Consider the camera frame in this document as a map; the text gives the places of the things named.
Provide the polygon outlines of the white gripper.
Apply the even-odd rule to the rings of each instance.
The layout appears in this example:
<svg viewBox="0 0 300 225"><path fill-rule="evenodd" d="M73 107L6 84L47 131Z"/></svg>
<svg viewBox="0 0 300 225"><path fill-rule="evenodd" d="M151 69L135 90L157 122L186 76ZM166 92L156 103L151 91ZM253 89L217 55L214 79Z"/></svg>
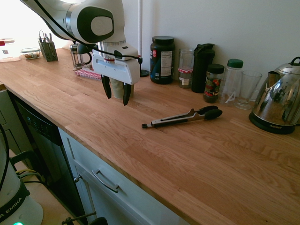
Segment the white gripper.
<svg viewBox="0 0 300 225"><path fill-rule="evenodd" d="M95 73L101 74L102 85L108 99L112 97L110 78L123 83L123 105L126 106L131 96L132 85L140 80L140 67L135 59L127 61L116 59L114 63L109 63L100 52L93 50L92 66Z"/></svg>

